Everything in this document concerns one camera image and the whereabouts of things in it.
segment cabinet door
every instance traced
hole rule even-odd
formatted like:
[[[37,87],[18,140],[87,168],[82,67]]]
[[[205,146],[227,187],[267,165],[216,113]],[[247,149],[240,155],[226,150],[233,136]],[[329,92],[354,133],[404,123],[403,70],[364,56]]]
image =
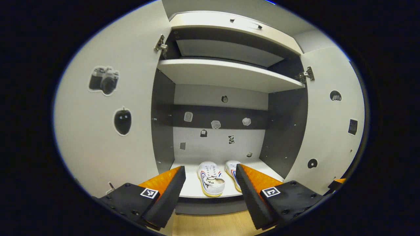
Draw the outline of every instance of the cabinet door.
[[[338,47],[301,55],[303,67],[312,68],[314,81],[307,78],[308,116],[299,154],[285,181],[296,180],[318,194],[348,169],[359,148],[365,122],[365,107],[359,80],[349,59]],[[338,91],[341,101],[332,101]],[[357,132],[350,134],[350,119]],[[316,159],[318,165],[309,168]]]
[[[126,182],[139,184],[158,174],[151,135],[153,79],[160,35],[171,30],[161,0],[111,23],[91,38],[68,64],[54,102],[57,146],[71,174],[90,195],[102,197]],[[105,96],[88,84],[94,68],[119,71],[116,90]],[[131,112],[126,136],[117,133],[114,114]]]

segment wooden floor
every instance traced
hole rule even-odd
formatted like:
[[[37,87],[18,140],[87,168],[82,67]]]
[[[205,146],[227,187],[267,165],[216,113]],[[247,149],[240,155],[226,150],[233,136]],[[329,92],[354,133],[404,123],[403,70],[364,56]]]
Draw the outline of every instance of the wooden floor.
[[[262,232],[255,229],[248,211],[225,215],[173,216],[173,236],[253,236]]]

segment open cabinet door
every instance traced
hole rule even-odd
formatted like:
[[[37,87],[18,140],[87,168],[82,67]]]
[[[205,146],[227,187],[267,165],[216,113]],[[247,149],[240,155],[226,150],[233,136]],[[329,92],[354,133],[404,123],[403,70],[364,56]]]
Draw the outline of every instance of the open cabinet door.
[[[329,184],[348,169],[359,148],[365,123],[364,100],[356,73],[338,47],[305,53],[301,60],[305,69],[312,68],[315,80],[307,78],[305,134],[285,182],[295,180],[325,194]],[[340,97],[331,98],[332,91],[338,91]],[[354,121],[349,130],[350,120],[357,121],[355,134]]]
[[[141,183],[158,174],[150,109],[161,34],[171,30],[161,0],[122,16],[91,38],[74,56],[58,86],[53,111],[57,146],[73,177],[92,196]],[[119,72],[116,89],[105,95],[89,89],[98,66]],[[125,136],[114,126],[123,107],[131,113]]]

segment sneaker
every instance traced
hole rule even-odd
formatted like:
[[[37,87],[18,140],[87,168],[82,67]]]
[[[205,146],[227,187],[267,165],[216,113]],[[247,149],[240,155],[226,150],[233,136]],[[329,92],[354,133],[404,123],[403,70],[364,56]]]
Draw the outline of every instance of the sneaker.
[[[219,167],[211,161],[202,162],[197,169],[197,176],[201,180],[201,188],[205,195],[218,197],[225,189],[225,181]]]
[[[241,187],[239,186],[238,180],[236,179],[236,165],[237,164],[241,164],[239,161],[237,160],[228,160],[226,162],[226,173],[232,177],[235,181],[235,187],[239,192],[242,192]]]

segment shoe sole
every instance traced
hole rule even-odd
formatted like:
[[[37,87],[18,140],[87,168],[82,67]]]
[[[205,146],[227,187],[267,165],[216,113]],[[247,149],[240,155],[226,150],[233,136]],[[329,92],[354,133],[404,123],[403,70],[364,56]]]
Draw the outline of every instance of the shoe sole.
[[[230,176],[232,179],[234,179],[234,184],[235,184],[235,188],[239,191],[242,192],[242,190],[239,188],[239,186],[236,184],[235,178],[233,176],[230,175],[230,173],[228,172],[227,169],[225,169],[226,174],[228,174],[228,176]]]
[[[198,175],[198,169],[197,169],[197,177],[198,177],[198,179],[200,180],[200,182],[201,182],[201,189],[203,190],[203,193],[205,194],[205,195],[207,195],[207,196],[209,196],[209,197],[218,197],[218,196],[220,196],[220,195],[222,195],[222,193],[223,192],[221,192],[219,195],[211,195],[211,194],[209,194],[209,193],[207,193],[205,190],[204,190],[204,187],[203,187],[203,184],[202,184],[202,179],[200,178],[200,176]]]

